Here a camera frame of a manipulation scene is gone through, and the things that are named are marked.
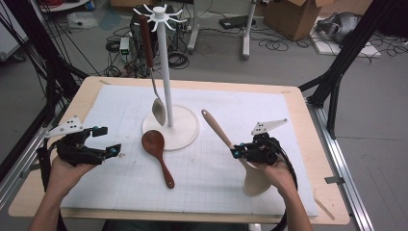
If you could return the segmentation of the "white hook stand rack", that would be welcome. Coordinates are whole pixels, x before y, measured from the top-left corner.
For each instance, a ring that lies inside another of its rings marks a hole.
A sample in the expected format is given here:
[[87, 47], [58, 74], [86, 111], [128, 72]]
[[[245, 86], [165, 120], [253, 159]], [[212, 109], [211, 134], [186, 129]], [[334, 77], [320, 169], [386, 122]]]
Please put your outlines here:
[[167, 5], [163, 7], [154, 7], [149, 9], [146, 5], [143, 6], [147, 13], [133, 8], [133, 11], [138, 15], [143, 14], [147, 18], [147, 22], [153, 21], [155, 23], [153, 32], [158, 35], [161, 71], [164, 84], [165, 100], [162, 100], [166, 107], [166, 123], [161, 126], [156, 118], [151, 113], [148, 114], [142, 123], [142, 132], [149, 130], [159, 131], [165, 138], [165, 150], [179, 150], [192, 144], [197, 138], [200, 125], [197, 115], [189, 108], [181, 105], [174, 105], [172, 103], [172, 95], [170, 88], [168, 54], [166, 49], [166, 29], [174, 31], [169, 25], [169, 21], [181, 23], [181, 20], [175, 19], [174, 16], [180, 14], [167, 13]]

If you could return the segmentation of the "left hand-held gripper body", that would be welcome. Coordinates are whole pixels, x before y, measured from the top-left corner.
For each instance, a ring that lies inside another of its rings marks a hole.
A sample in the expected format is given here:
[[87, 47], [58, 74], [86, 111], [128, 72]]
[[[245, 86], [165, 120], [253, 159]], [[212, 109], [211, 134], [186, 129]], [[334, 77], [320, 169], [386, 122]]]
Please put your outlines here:
[[85, 128], [78, 116], [68, 119], [55, 128], [45, 133], [45, 138], [61, 136], [55, 142], [59, 157], [67, 163], [77, 166], [78, 164], [101, 165], [104, 161], [105, 150], [88, 148], [85, 141], [92, 136], [92, 128]]

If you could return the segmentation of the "clear plastic bag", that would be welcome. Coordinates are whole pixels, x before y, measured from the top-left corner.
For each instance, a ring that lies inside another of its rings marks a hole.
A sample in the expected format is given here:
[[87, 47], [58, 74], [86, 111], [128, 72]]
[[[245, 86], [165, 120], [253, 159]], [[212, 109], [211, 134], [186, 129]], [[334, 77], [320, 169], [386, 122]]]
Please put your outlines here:
[[90, 29], [98, 25], [97, 19], [91, 12], [76, 12], [66, 16], [70, 28]]

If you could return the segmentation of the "person's left hand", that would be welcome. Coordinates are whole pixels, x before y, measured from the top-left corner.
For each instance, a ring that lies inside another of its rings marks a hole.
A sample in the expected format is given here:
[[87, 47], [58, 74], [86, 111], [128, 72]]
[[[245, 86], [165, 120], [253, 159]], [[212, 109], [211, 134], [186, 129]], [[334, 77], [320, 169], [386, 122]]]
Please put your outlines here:
[[93, 168], [95, 168], [95, 165], [79, 164], [73, 166], [60, 157], [56, 157], [52, 162], [46, 192], [61, 197], [66, 196], [80, 179]]

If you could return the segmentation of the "person's right hand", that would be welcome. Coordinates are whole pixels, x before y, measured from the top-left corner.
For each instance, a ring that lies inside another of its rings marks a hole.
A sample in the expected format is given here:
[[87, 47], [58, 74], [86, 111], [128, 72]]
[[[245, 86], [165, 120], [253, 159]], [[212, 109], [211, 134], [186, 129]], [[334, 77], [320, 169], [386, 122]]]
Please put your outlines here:
[[278, 190], [282, 197], [286, 198], [297, 194], [297, 190], [288, 166], [281, 161], [273, 165], [254, 164]]

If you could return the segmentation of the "round white table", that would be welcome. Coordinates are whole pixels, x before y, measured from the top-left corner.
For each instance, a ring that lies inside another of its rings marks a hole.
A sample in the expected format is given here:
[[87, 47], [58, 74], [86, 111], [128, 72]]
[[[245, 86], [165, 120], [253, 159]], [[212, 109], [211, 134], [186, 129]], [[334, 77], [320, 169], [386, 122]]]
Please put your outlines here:
[[46, 6], [38, 3], [38, 7], [42, 12], [61, 12], [71, 10], [77, 7], [85, 6], [90, 0], [77, 0], [75, 2], [69, 2], [68, 0], [63, 0], [63, 2], [56, 6]]

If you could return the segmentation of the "aluminium rail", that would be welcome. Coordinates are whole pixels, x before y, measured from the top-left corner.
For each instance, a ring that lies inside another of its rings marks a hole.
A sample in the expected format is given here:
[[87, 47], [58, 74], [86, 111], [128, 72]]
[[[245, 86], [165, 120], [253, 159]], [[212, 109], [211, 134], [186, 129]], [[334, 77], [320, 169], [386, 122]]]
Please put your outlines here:
[[64, 109], [58, 106], [54, 117], [46, 122], [45, 109], [42, 109], [0, 164], [0, 211], [11, 201], [18, 186], [29, 173], [38, 169], [37, 149], [42, 146], [45, 132], [61, 119], [63, 112]]
[[329, 164], [334, 170], [332, 182], [340, 187], [349, 216], [359, 231], [374, 231], [370, 216], [358, 192], [339, 142], [336, 138], [331, 137], [326, 128], [327, 115], [324, 109], [316, 108], [311, 104], [306, 104], [306, 106], [321, 136], [321, 142], [326, 149]]

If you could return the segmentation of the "white stand leg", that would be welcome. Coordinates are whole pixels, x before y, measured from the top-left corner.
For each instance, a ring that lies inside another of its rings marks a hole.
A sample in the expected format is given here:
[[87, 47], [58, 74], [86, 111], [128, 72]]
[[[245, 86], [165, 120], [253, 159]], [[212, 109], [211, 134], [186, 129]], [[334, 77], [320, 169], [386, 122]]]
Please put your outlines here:
[[191, 26], [191, 36], [190, 36], [190, 41], [189, 44], [187, 46], [187, 49], [190, 53], [193, 52], [195, 44], [196, 44], [196, 40], [197, 40], [197, 36], [199, 33], [199, 25], [197, 23], [197, 17], [198, 17], [198, 8], [197, 8], [197, 0], [193, 0], [192, 3], [192, 26]]
[[247, 15], [247, 22], [242, 36], [242, 58], [244, 60], [249, 59], [250, 50], [250, 29], [252, 26], [252, 20], [256, 9], [257, 0], [251, 0], [251, 5]]

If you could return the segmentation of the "brown wooden spoon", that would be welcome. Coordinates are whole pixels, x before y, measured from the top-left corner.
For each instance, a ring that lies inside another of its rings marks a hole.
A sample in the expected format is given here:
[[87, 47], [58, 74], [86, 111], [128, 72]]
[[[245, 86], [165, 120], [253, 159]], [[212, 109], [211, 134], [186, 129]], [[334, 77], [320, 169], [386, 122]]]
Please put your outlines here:
[[157, 130], [149, 130], [142, 135], [141, 144], [146, 152], [154, 156], [159, 161], [166, 185], [170, 189], [173, 189], [175, 187], [175, 182], [164, 161], [164, 136]]

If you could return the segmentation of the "light wooden spatula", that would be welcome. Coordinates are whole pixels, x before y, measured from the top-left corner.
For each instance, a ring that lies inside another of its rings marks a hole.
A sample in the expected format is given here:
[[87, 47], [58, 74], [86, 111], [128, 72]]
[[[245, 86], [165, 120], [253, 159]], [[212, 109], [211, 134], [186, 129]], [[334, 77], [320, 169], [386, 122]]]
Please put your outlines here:
[[[214, 117], [205, 109], [201, 111], [202, 116], [207, 121], [209, 126], [215, 131], [215, 133], [220, 137], [220, 139], [225, 143], [229, 149], [234, 149], [233, 143], [230, 142], [228, 137], [223, 132], [222, 128], [218, 125]], [[248, 196], [256, 196], [264, 193], [269, 189], [271, 183], [268, 181], [266, 176], [256, 167], [250, 165], [243, 158], [239, 158], [240, 163], [245, 169], [244, 178], [244, 192]]]

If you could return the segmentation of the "black metal frame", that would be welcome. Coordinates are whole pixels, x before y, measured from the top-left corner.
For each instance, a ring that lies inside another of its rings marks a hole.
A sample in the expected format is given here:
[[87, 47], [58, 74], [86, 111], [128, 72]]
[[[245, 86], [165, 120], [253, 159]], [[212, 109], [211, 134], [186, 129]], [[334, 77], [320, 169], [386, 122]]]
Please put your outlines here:
[[16, 161], [22, 156], [23, 149], [34, 137], [35, 132], [42, 125], [50, 124], [56, 117], [57, 103], [62, 99], [73, 99], [80, 87], [75, 77], [85, 80], [88, 74], [70, 64], [57, 50], [30, 0], [0, 0], [0, 6], [6, 6], [9, 9], [29, 41], [34, 45], [36, 54], [33, 53], [13, 25], [6, 18], [0, 16], [0, 23], [28, 55], [37, 76], [46, 82], [45, 106], [0, 164], [0, 182], [2, 182], [11, 172]]
[[316, 108], [322, 108], [327, 97], [330, 97], [326, 128], [332, 138], [336, 138], [335, 122], [340, 85], [344, 74], [398, 1], [372, 0], [361, 21], [344, 43], [343, 49], [330, 67], [319, 77], [298, 87], [301, 91], [316, 87], [314, 93], [307, 98], [307, 102]]

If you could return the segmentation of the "grey bag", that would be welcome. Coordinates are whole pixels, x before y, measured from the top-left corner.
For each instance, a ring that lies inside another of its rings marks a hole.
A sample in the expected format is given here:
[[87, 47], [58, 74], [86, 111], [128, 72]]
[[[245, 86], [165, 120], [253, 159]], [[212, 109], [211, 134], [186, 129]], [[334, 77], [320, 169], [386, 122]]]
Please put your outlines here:
[[350, 13], [333, 13], [331, 16], [317, 22], [316, 31], [324, 32], [329, 38], [342, 44], [347, 36], [354, 31], [362, 16]]

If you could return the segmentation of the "flat black device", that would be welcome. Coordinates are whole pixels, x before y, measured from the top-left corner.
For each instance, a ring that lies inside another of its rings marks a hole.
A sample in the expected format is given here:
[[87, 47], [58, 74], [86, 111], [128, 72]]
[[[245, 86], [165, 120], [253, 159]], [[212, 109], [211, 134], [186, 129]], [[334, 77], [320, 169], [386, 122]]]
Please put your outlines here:
[[241, 16], [222, 18], [218, 21], [218, 23], [225, 30], [234, 29], [234, 28], [246, 28], [248, 25], [248, 16], [241, 15]]

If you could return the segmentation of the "cardboard box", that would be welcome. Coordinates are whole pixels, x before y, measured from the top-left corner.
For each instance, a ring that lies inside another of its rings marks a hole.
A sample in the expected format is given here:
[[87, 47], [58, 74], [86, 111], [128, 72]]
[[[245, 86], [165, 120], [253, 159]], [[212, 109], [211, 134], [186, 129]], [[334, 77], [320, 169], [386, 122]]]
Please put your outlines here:
[[305, 39], [324, 6], [335, 0], [269, 0], [264, 23], [289, 40]]

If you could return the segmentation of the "metal spoon with wooden handle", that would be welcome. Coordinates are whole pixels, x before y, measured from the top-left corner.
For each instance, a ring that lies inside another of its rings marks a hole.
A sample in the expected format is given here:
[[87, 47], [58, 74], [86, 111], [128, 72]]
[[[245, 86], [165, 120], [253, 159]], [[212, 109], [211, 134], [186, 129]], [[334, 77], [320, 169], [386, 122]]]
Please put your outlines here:
[[142, 37], [142, 42], [143, 42], [145, 62], [146, 62], [146, 66], [149, 69], [149, 76], [151, 78], [153, 91], [156, 96], [156, 99], [154, 100], [153, 105], [152, 105], [152, 113], [153, 113], [153, 116], [158, 121], [158, 123], [161, 126], [164, 126], [166, 123], [166, 107], [157, 92], [156, 82], [153, 76], [154, 62], [153, 62], [153, 52], [152, 52], [152, 45], [151, 45], [151, 39], [150, 39], [149, 25], [148, 25], [146, 16], [143, 14], [140, 14], [138, 16], [138, 20], [139, 20], [140, 32], [141, 32], [141, 37]]

